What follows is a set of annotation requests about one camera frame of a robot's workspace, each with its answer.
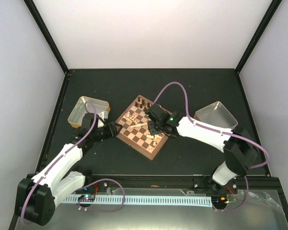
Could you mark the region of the light wooden knight piece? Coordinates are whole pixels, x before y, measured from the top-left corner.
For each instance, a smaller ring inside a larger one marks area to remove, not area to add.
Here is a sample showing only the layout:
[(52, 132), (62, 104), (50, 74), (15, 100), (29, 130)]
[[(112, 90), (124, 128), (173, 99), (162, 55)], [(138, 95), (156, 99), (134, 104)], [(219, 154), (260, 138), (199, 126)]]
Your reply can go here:
[(147, 138), (155, 140), (155, 139), (161, 139), (162, 137), (160, 135), (146, 135)]

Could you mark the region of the light wooden king piece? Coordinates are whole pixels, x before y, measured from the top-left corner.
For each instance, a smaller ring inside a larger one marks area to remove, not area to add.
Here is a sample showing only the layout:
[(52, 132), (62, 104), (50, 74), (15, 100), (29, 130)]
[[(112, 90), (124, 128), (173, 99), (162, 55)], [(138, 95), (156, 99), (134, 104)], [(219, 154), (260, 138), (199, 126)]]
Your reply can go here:
[(131, 128), (136, 128), (136, 127), (142, 127), (142, 126), (146, 126), (147, 125), (147, 122), (145, 123), (140, 123), (140, 124), (135, 124), (135, 125), (131, 125), (130, 127)]

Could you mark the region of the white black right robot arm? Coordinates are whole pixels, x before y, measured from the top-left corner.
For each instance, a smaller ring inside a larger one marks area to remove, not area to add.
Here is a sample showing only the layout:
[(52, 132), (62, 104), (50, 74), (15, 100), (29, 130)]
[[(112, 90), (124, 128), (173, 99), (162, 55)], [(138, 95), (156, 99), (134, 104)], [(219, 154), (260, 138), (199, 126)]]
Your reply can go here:
[(145, 114), (150, 119), (148, 129), (151, 135), (163, 133), (192, 138), (224, 154), (225, 161), (216, 168), (208, 182), (209, 189), (214, 193), (224, 190), (226, 184), (236, 176), (246, 176), (257, 157), (254, 144), (230, 129), (197, 121), (182, 112), (170, 114), (158, 104), (150, 106)]

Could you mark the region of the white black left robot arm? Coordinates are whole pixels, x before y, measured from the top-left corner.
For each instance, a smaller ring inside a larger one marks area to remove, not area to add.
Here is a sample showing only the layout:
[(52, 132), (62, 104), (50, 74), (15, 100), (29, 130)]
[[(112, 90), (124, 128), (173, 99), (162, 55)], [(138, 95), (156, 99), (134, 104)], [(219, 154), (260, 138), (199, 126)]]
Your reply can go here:
[(85, 114), (59, 154), (39, 173), (19, 182), (14, 212), (21, 223), (28, 220), (44, 226), (67, 196), (78, 190), (89, 191), (95, 185), (92, 172), (75, 164), (96, 142), (117, 136), (122, 128), (96, 113)]

